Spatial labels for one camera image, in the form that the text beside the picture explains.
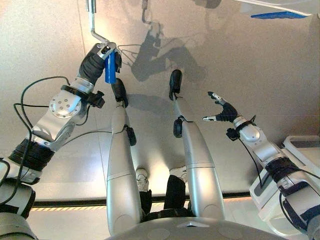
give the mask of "blue cylinder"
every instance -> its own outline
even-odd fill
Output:
[[[113,51],[105,60],[105,79],[104,81],[108,84],[116,83],[116,54]]]

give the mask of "blue object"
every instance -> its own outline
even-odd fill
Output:
[[[116,54],[111,52],[110,55],[104,60],[105,79],[108,84],[116,83]]]
[[[251,16],[254,19],[303,19],[307,16],[290,11],[270,12]]]

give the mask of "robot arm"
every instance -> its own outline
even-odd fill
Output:
[[[75,80],[70,85],[63,85],[51,99],[48,111],[31,129],[31,137],[28,134],[9,157],[0,161],[0,213],[28,217],[36,196],[29,185],[40,180],[43,168],[86,115],[88,105],[98,108],[104,105],[104,94],[93,93],[93,90],[105,68],[105,59],[115,48],[112,42],[96,44],[82,61]],[[118,56],[116,72],[120,67]]]
[[[264,132],[246,120],[222,97],[213,92],[208,95],[216,104],[222,105],[223,111],[214,116],[206,116],[204,121],[229,121],[235,129],[229,128],[227,136],[231,140],[239,139],[252,150],[272,179],[276,182],[282,202],[291,224],[309,239],[320,237],[320,187],[301,171],[274,143],[267,140]]]

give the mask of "black cable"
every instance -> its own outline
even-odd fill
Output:
[[[18,172],[18,176],[17,176],[16,181],[15,181],[15,186],[14,186],[13,192],[10,195],[9,198],[7,198],[6,200],[0,202],[0,205],[6,204],[7,202],[9,202],[15,196],[15,194],[16,194],[16,192],[18,190],[18,186],[21,183],[21,179],[20,178],[21,178],[21,175],[22,175],[22,169],[24,167],[24,162],[25,162],[26,156],[28,154],[28,151],[29,151],[29,148],[30,148],[30,145],[31,145],[31,137],[32,137],[31,128],[28,126],[28,124],[25,122],[25,120],[21,117],[20,113],[18,112],[18,109],[17,109],[16,105],[18,105],[18,104],[16,104],[16,103],[13,104],[13,108],[15,110],[15,113],[18,115],[19,119],[23,122],[24,126],[27,128],[28,133],[29,133],[29,138],[28,138],[28,142],[27,142],[26,148],[25,148],[25,150],[23,152],[23,156],[22,156],[22,159],[21,159],[21,162],[20,162],[19,172]]]
[[[83,135],[93,134],[93,133],[109,133],[109,134],[112,134],[111,131],[88,131],[88,132],[82,133],[82,134],[80,134],[80,135],[78,135],[78,136],[75,136],[74,138],[71,138],[69,141],[66,141],[66,142],[62,145],[62,147],[65,146],[65,145],[67,145],[68,143],[72,142],[73,140],[82,137]]]
[[[76,124],[76,126],[82,126],[82,125],[84,125],[84,124],[87,122],[88,117],[89,117],[89,109],[90,109],[90,107],[91,107],[91,105],[89,105],[88,108],[86,109],[86,116],[85,116],[84,122],[83,122],[83,123],[80,123],[80,124]]]
[[[2,201],[0,202],[0,205],[3,205],[3,204],[6,204],[7,202],[9,202],[16,194],[17,190],[18,190],[18,186],[19,184],[21,183],[21,175],[22,175],[22,170],[23,170],[23,167],[24,167],[24,162],[25,162],[25,159],[26,159],[26,156],[29,152],[29,148],[31,146],[31,139],[32,139],[32,132],[31,132],[31,128],[33,127],[31,122],[29,121],[28,117],[27,117],[27,114],[25,112],[25,109],[24,109],[24,106],[27,106],[28,104],[24,104],[24,95],[26,93],[26,91],[31,87],[33,86],[34,84],[36,83],[39,83],[41,81],[44,81],[44,80],[48,80],[48,79],[65,79],[66,80],[66,83],[68,85],[70,85],[70,82],[69,80],[65,77],[65,76],[52,76],[52,77],[45,77],[45,78],[42,78],[42,79],[39,79],[37,81],[34,81],[33,83],[29,84],[22,92],[21,94],[21,98],[20,98],[20,103],[15,103],[13,104],[13,108],[14,108],[14,111],[15,113],[17,114],[17,116],[19,117],[19,119],[22,121],[23,125],[27,128],[28,130],[28,133],[29,133],[29,137],[28,137],[28,142],[27,142],[27,145],[26,145],[26,148],[23,152],[23,155],[22,155],[22,158],[21,158],[21,162],[20,162],[20,167],[19,167],[19,172],[18,172],[18,175],[17,175],[17,179],[15,181],[15,186],[14,186],[14,189],[13,189],[13,192],[12,194],[10,195],[9,198],[7,198],[5,201]],[[22,113],[23,113],[23,116],[25,117],[25,120],[21,117],[20,113],[18,112],[18,109],[17,109],[17,105],[21,106],[21,110],[22,110]],[[28,105],[28,107],[38,107],[37,105]]]
[[[313,174],[313,173],[311,173],[311,172],[309,172],[309,171],[307,171],[307,170],[301,169],[301,168],[299,168],[299,167],[288,167],[288,168],[289,168],[289,169],[294,169],[294,170],[298,170],[298,171],[305,172],[305,173],[307,173],[307,174],[309,174],[309,175],[311,175],[311,176],[313,176],[313,177],[315,177],[315,178],[317,178],[317,179],[320,179],[320,176],[317,176],[317,175],[315,175],[315,174]]]
[[[5,172],[3,178],[2,178],[1,181],[0,181],[0,187],[1,187],[2,184],[4,183],[5,179],[6,179],[7,176],[8,176],[8,173],[9,173],[9,170],[10,170],[10,165],[9,165],[9,163],[7,163],[6,161],[3,161],[2,159],[0,160],[0,163],[5,164],[6,167],[7,167],[6,172]]]
[[[66,83],[67,83],[68,85],[70,85],[70,82],[69,82],[68,78],[66,78],[65,76],[51,76],[51,77],[45,77],[45,78],[39,79],[39,80],[37,80],[37,81],[34,81],[33,83],[29,84],[29,85],[23,90],[23,92],[22,92],[22,94],[21,94],[21,98],[20,98],[21,110],[22,110],[22,114],[23,114],[26,122],[27,122],[28,125],[30,126],[30,128],[33,128],[33,125],[31,124],[31,122],[30,122],[30,120],[29,120],[29,118],[27,117],[27,114],[26,114],[26,112],[25,112],[25,108],[24,108],[24,96],[25,96],[25,93],[26,93],[26,91],[27,91],[30,87],[32,87],[33,85],[35,85],[35,84],[37,84],[37,83],[39,83],[39,82],[42,82],[42,81],[44,81],[44,80],[48,80],[48,79],[65,79],[65,80],[66,80]]]
[[[48,108],[49,106],[45,105],[30,105],[30,104],[23,104],[24,107],[32,107],[32,108]]]
[[[251,155],[250,151],[248,150],[247,146],[246,146],[246,145],[241,141],[241,139],[240,139],[240,138],[238,138],[238,139],[239,139],[239,141],[242,143],[242,145],[245,147],[246,151],[248,152],[248,154],[250,155],[250,157],[251,157],[251,158],[252,158],[252,160],[253,160],[253,163],[254,163],[254,165],[255,165],[256,172],[257,172],[258,177],[259,177],[260,188],[262,189],[263,184],[265,184],[265,183],[263,183],[263,184],[262,184],[262,182],[261,182],[261,177],[260,177],[260,173],[259,173],[258,165],[257,165],[257,163],[256,163],[256,161],[255,161],[255,159],[254,159],[254,157]]]
[[[292,226],[294,226],[295,229],[299,230],[295,225],[294,223],[291,221],[291,219],[289,218],[289,216],[287,215],[285,209],[284,209],[284,206],[282,205],[282,193],[280,192],[279,194],[279,203],[280,203],[280,208],[285,216],[285,218],[289,221],[289,223],[291,223]]]

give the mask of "white shoe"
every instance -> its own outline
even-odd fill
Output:
[[[147,177],[148,177],[148,173],[145,169],[140,168],[135,171],[135,178],[138,184],[139,192],[148,192],[149,181]]]
[[[187,183],[188,173],[187,173],[186,166],[172,168],[169,172],[170,172],[170,175],[174,175],[174,176],[180,178],[182,181],[184,181],[184,183]]]

